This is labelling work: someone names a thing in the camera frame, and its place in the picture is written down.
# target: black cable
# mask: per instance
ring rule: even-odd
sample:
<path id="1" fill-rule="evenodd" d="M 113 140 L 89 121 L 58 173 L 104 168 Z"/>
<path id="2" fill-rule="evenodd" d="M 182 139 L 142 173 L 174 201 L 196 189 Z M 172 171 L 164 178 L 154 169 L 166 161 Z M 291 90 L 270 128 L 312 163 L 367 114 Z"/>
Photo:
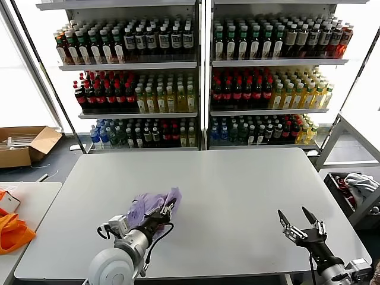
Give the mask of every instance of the black cable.
<path id="1" fill-rule="evenodd" d="M 312 256 L 311 253 L 310 253 L 309 261 L 310 261 L 311 276 L 313 278 L 313 285 L 316 285 L 315 273 L 314 273 L 314 265 L 313 265 L 313 256 Z"/>
<path id="2" fill-rule="evenodd" d="M 160 236 L 152 245 L 152 247 L 149 249 L 148 251 L 148 255 L 147 255 L 147 259 L 145 260 L 145 264 L 149 264 L 150 262 L 150 255 L 152 253 L 152 250 L 154 248 L 154 246 L 157 244 L 157 242 L 159 242 L 160 240 L 162 240 L 164 237 L 166 237 L 173 229 L 174 229 L 174 224 L 173 223 L 168 223 L 168 225 L 171 226 L 171 228 L 166 232 L 164 233 L 162 236 Z"/>

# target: robotic hand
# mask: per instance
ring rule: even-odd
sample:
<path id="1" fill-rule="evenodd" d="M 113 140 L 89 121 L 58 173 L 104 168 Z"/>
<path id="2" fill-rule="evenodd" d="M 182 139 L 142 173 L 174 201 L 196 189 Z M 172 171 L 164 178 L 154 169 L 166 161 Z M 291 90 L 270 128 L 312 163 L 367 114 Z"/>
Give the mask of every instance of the robotic hand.
<path id="1" fill-rule="evenodd" d="M 165 205 L 152 209 L 139 225 L 131 229 L 124 215 L 115 216 L 102 224 L 98 234 L 110 239 L 112 233 L 115 236 L 114 248 L 99 252 L 92 260 L 88 278 L 90 285 L 132 285 L 139 274 L 145 277 L 152 249 L 174 228 L 170 219 L 175 203 L 176 198 L 173 198 Z M 171 228 L 156 239 L 144 262 L 145 251 L 151 246 L 154 234 L 166 224 L 171 225 Z"/>
<path id="2" fill-rule="evenodd" d="M 317 264 L 316 271 L 325 279 L 326 285 L 349 285 L 361 281 L 371 272 L 371 266 L 363 259 L 355 259 L 344 266 L 344 262 L 339 257 L 333 255 L 325 241 L 327 232 L 323 221 L 319 221 L 305 207 L 302 210 L 313 225 L 311 229 L 299 230 L 291 226 L 285 215 L 278 210 L 280 223 L 284 227 L 285 236 L 294 242 L 297 246 L 306 248 L 310 252 L 310 263 L 312 270 L 313 283 L 315 284 L 315 276 L 312 259 Z"/>

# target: shelf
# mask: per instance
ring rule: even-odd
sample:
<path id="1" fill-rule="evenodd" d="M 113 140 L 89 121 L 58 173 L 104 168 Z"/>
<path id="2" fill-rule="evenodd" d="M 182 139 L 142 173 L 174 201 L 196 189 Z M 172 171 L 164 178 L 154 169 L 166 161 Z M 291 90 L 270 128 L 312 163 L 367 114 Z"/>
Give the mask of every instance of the shelf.
<path id="1" fill-rule="evenodd" d="M 244 111 L 211 111 L 213 117 L 218 116 L 258 116 L 258 115 L 288 115 L 306 113 L 326 113 L 328 109 L 284 109 L 284 110 L 244 110 Z"/>
<path id="2" fill-rule="evenodd" d="M 119 7 L 184 6 L 194 5 L 195 0 L 72 0 L 59 2 L 44 2 L 45 3 L 36 4 L 36 7 L 41 11 Z"/>
<path id="3" fill-rule="evenodd" d="M 82 64 L 82 65 L 62 65 L 62 71 L 75 70 L 138 70 L 138 69 L 176 69 L 176 68 L 196 68 L 196 61 L 188 62 L 144 62 L 138 64 Z"/>
<path id="4" fill-rule="evenodd" d="M 123 153 L 127 151 L 197 151 L 197 147 L 166 147 L 166 148 L 108 148 L 104 150 L 90 149 L 88 153 Z"/>
<path id="5" fill-rule="evenodd" d="M 80 113 L 80 119 L 155 119 L 155 118 L 195 118 L 194 113 L 153 113 L 153 114 L 83 114 Z"/>
<path id="6" fill-rule="evenodd" d="M 247 61 L 213 61 L 213 67 L 274 67 L 288 65 L 343 65 L 348 59 L 254 59 Z"/>

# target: gray tabletop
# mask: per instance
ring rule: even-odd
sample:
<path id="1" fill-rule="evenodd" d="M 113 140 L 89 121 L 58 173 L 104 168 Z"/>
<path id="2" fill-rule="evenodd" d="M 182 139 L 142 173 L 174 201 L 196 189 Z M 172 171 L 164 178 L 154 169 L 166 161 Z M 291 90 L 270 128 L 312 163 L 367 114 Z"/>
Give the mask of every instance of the gray tabletop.
<path id="1" fill-rule="evenodd" d="M 345 262 L 371 258 L 302 150 L 141 152 L 82 156 L 19 263 L 22 279 L 83 280 L 102 249 L 97 227 L 143 192 L 178 186 L 174 231 L 154 248 L 148 278 L 308 271 L 308 252 L 282 234 L 277 209 L 310 227 L 301 206 L 327 224 Z"/>
<path id="2" fill-rule="evenodd" d="M 21 201 L 16 209 L 18 218 L 36 231 L 48 211 L 62 184 L 56 182 L 0 182 L 0 187 L 9 189 Z M 27 245 L 6 255 L 0 255 L 0 285 L 10 284 L 13 271 Z"/>

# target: purple cloth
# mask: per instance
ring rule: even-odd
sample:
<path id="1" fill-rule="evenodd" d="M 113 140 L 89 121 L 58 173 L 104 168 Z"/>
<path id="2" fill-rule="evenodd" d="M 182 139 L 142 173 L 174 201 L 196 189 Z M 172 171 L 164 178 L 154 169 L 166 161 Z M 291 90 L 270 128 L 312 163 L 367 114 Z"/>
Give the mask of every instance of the purple cloth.
<path id="1" fill-rule="evenodd" d="M 179 204 L 181 202 L 182 195 L 179 192 L 179 188 L 172 188 L 168 194 L 151 194 L 144 193 L 137 195 L 131 207 L 129 208 L 126 217 L 128 219 L 129 227 L 135 227 L 142 222 L 144 219 L 144 214 L 149 213 L 151 210 L 161 207 L 162 205 L 167 205 L 169 201 L 176 198 L 175 206 L 172 209 L 172 219 L 177 212 Z M 154 238 L 158 238 L 163 234 L 163 231 L 158 231 Z"/>

